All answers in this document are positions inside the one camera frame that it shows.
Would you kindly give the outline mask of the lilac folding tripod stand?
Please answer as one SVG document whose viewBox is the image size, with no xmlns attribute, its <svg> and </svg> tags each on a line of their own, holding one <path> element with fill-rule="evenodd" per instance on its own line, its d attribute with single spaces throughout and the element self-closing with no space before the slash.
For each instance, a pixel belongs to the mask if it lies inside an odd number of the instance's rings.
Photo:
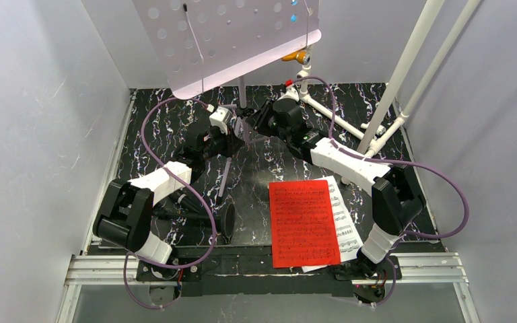
<svg viewBox="0 0 517 323">
<path fill-rule="evenodd" d="M 244 76 L 240 76 L 238 78 L 238 94 L 239 94 L 239 105 L 245 110 L 247 108 L 247 96 L 246 96 L 246 82 Z M 236 135 L 242 133 L 243 140 L 245 143 L 250 143 L 250 131 L 248 130 L 248 125 L 242 121 L 242 119 L 238 116 L 235 123 L 234 132 Z M 218 192 L 218 201 L 222 202 L 223 196 L 226 189 L 226 182 L 228 179 L 228 174 L 231 168 L 232 158 L 228 157 L 226 160 L 226 165 L 223 171 L 223 176 L 221 177 L 221 184 Z"/>
</svg>

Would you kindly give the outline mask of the lilac perforated music desk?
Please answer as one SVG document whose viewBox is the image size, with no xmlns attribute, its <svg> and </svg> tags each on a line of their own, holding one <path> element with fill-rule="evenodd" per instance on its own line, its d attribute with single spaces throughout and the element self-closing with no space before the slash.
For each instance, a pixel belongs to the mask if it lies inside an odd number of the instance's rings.
<svg viewBox="0 0 517 323">
<path fill-rule="evenodd" d="M 320 1 L 134 1 L 174 96 L 189 99 L 318 42 Z M 290 21 L 291 14 L 297 21 Z"/>
</svg>

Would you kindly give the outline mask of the red sheet music page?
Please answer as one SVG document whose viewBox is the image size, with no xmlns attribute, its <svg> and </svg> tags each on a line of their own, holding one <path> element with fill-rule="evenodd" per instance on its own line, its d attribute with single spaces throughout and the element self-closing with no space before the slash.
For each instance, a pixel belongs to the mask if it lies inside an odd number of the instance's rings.
<svg viewBox="0 0 517 323">
<path fill-rule="evenodd" d="M 341 262 L 326 180 L 269 183 L 274 268 Z"/>
</svg>

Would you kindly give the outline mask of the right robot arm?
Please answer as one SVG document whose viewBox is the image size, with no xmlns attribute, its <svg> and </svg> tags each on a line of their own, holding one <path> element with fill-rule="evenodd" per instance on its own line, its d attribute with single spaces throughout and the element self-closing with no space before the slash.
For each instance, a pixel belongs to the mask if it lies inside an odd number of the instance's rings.
<svg viewBox="0 0 517 323">
<path fill-rule="evenodd" d="M 371 196 L 374 224 L 344 271 L 369 277 L 380 270 L 404 230 L 424 209 L 414 168 L 364 159 L 330 139 L 327 131 L 308 126 L 298 103 L 289 98 L 265 101 L 245 121 L 258 134 L 281 139 L 294 157 L 342 176 Z"/>
</svg>

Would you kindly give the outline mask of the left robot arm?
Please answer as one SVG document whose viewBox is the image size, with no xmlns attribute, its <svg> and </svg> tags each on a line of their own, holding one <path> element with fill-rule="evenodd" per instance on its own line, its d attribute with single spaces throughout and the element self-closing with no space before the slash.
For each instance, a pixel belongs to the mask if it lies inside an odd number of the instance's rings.
<svg viewBox="0 0 517 323">
<path fill-rule="evenodd" d="M 207 160 L 218 155 L 233 157 L 244 146 L 232 129 L 212 126 L 192 134 L 176 148 L 172 160 L 142 177 L 115 179 L 108 185 L 92 226 L 93 234 L 125 249 L 139 260 L 162 268 L 175 268 L 168 261 L 172 247 L 151 231 L 154 207 L 170 195 L 191 187 L 205 170 Z"/>
</svg>

